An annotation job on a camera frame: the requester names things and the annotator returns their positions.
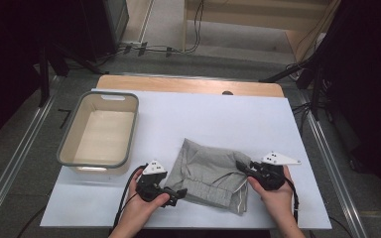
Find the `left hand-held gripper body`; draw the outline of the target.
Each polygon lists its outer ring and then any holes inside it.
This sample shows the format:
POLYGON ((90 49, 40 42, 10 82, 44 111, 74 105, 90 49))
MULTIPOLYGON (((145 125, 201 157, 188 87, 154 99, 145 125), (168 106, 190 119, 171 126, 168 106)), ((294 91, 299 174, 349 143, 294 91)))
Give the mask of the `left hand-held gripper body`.
POLYGON ((169 188, 160 187, 160 182, 167 177, 167 174, 168 172, 158 161, 150 162, 141 173, 136 192, 147 202, 153 201, 163 193, 173 197, 173 192, 169 188))

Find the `white sheet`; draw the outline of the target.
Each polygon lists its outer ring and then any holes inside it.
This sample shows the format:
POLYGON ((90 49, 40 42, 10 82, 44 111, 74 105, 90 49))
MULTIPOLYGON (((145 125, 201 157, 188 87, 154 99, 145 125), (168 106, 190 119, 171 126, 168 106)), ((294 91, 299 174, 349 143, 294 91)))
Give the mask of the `white sheet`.
POLYGON ((64 167, 43 219, 44 227, 110 227, 125 184, 140 165, 172 168, 184 140, 239 151, 254 161, 271 152, 294 159, 289 170, 299 196, 299 225, 327 229, 330 221, 289 102, 283 97, 137 92, 133 142, 114 173, 64 167))

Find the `white power strip with plugs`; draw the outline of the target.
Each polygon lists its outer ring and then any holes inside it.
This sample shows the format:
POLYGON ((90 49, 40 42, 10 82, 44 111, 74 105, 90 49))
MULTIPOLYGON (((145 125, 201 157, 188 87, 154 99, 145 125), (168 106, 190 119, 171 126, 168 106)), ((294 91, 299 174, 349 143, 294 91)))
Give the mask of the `white power strip with plugs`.
POLYGON ((114 53, 108 53, 105 55, 106 58, 111 58, 119 54, 127 55, 131 51, 137 51, 138 56, 143 56, 145 53, 162 53, 166 58, 172 56, 173 54, 181 54, 182 51, 174 49, 169 46, 153 46, 149 45, 147 42, 143 43, 121 43, 115 47, 114 53))

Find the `person's left hand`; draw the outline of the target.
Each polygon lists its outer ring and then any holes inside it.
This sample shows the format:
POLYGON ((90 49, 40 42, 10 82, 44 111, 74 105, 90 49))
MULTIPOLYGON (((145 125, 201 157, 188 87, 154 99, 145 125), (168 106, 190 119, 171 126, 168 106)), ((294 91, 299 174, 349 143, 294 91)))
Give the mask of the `person's left hand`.
POLYGON ((153 201, 147 202, 136 193, 137 179, 142 174, 142 169, 138 170, 132 177, 129 184, 127 201, 123 209, 119 224, 127 228, 137 228, 140 230, 149 220, 153 212, 165 204, 170 196, 167 193, 158 195, 153 201))

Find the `wooden table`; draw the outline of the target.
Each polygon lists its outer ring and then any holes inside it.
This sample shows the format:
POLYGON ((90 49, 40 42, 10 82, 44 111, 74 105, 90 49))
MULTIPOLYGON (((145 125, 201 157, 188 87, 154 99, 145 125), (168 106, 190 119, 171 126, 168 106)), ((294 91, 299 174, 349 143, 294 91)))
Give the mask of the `wooden table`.
POLYGON ((282 87, 277 83, 145 75, 102 75, 96 84, 96 88, 223 95, 230 93, 241 96, 284 96, 282 87))

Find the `person's right hand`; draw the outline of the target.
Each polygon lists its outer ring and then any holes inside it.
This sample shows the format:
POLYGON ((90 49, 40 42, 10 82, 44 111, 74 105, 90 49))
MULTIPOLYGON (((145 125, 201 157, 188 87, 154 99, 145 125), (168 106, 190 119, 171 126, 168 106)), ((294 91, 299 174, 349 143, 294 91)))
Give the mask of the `person's right hand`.
POLYGON ((260 195, 261 200, 276 223, 294 219, 292 211, 293 190, 287 182, 277 190, 265 190, 256 179, 248 177, 247 181, 260 195))

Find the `black curtain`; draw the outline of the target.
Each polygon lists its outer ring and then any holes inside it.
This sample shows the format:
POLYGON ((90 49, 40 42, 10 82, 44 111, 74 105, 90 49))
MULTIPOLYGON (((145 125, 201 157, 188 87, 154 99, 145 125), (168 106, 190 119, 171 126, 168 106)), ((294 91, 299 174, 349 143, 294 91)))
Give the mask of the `black curtain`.
POLYGON ((327 96, 351 158, 381 178, 381 0, 341 0, 323 43, 327 96))
POLYGON ((40 89, 40 46, 57 43, 53 23, 71 0, 0 0, 0 130, 40 89))

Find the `grey shorts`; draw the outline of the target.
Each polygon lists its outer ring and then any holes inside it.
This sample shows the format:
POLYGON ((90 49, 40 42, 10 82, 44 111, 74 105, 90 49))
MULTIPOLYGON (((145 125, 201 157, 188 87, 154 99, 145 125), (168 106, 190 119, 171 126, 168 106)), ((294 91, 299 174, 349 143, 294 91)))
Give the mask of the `grey shorts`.
POLYGON ((241 152, 199 145, 185 139, 165 186, 188 190, 185 200, 226 209, 247 211, 247 175, 236 163, 248 166, 251 159, 241 152))

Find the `metal floor rail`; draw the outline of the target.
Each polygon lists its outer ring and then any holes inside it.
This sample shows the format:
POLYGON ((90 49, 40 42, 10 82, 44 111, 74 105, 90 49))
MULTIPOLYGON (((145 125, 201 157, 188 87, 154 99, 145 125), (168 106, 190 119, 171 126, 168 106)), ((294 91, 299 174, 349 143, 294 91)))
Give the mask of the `metal floor rail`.
POLYGON ((34 107, 34 111, 29 117, 28 127, 23 131, 22 138, 19 140, 17 147, 12 151, 8 163, 0 174, 0 207, 19 172, 30 148, 37 137, 49 111, 55 101, 56 94, 61 87, 61 83, 65 80, 64 76, 54 76, 50 80, 51 96, 47 99, 42 107, 34 107))
POLYGON ((318 149, 326 167, 334 191, 338 198, 341 210, 347 222, 350 234, 353 238, 368 238, 366 229, 362 223, 359 212, 354 204, 332 150, 327 142, 320 122, 315 118, 313 112, 308 115, 308 121, 317 141, 318 149))

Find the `dark cabinet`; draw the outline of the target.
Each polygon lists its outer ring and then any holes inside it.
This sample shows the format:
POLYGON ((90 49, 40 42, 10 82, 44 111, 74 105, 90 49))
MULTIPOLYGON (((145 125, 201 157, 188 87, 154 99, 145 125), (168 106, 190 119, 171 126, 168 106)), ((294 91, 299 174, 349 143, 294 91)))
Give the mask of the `dark cabinet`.
POLYGON ((126 0, 80 0, 84 11, 91 58, 117 52, 129 21, 126 0))

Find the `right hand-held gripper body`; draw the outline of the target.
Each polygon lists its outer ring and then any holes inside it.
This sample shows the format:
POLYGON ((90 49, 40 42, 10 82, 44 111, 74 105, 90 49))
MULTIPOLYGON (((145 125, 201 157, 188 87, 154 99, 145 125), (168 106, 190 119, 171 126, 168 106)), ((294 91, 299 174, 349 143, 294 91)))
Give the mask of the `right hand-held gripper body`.
POLYGON ((286 182, 284 166, 300 165, 302 162, 277 152, 270 152, 258 163, 261 165, 250 166, 255 171, 254 178, 265 190, 277 190, 286 182))

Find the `light wooden furniture frame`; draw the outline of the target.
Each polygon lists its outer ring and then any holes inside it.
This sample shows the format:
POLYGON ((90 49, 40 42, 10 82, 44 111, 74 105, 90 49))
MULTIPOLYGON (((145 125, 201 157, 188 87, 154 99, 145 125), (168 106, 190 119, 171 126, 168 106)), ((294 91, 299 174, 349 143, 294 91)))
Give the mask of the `light wooden furniture frame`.
POLYGON ((309 57, 319 35, 328 31, 342 0, 184 0, 182 49, 188 20, 200 1, 205 22, 284 30, 296 62, 301 62, 309 57))

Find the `black tripod stand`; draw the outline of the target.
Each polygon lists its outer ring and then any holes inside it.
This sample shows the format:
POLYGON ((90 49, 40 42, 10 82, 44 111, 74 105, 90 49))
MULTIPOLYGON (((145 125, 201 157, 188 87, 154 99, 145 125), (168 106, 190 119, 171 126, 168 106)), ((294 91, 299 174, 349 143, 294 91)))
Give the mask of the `black tripod stand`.
POLYGON ((83 59, 73 51, 68 50, 57 43, 44 43, 40 46, 39 51, 39 66, 40 66, 40 89, 41 99, 39 106, 43 107, 50 98, 50 80, 49 80, 49 65, 52 66, 57 75, 66 76, 69 72, 67 63, 64 57, 71 58, 81 66, 87 68, 95 74, 103 74, 96 65, 91 64, 86 59, 83 59))

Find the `beige bin with grey rim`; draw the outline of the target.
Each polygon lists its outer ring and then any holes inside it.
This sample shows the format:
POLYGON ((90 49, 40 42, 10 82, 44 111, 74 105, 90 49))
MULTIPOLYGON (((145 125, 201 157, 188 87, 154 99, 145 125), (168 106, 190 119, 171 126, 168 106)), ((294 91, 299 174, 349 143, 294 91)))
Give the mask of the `beige bin with grey rim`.
POLYGON ((58 162, 78 173, 124 173, 130 164, 138 108, 133 93, 84 93, 67 125, 58 162))

